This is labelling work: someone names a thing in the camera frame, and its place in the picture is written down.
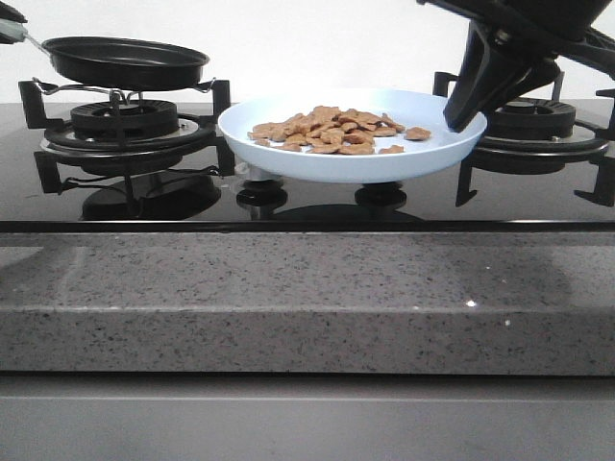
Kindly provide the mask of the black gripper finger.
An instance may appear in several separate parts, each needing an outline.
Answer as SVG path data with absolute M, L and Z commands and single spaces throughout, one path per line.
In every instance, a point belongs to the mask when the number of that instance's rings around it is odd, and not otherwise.
M 23 42 L 28 34 L 25 24 L 27 19 L 14 7 L 1 5 L 1 43 L 14 44 Z
M 524 65 L 521 70 L 508 77 L 504 84 L 499 85 L 481 111 L 493 112 L 531 90 L 553 83 L 560 73 L 561 70 L 553 59 L 542 59 Z
M 455 88 L 444 109 L 448 127 L 463 131 L 478 112 L 489 112 L 512 97 L 524 75 L 524 62 L 509 38 L 497 38 L 493 26 L 472 20 Z

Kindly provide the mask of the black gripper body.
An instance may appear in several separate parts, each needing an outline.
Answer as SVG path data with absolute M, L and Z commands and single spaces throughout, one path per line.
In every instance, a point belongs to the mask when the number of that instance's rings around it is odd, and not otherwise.
M 614 39 L 593 28 L 609 5 L 607 1 L 451 0 L 433 4 L 614 76 Z

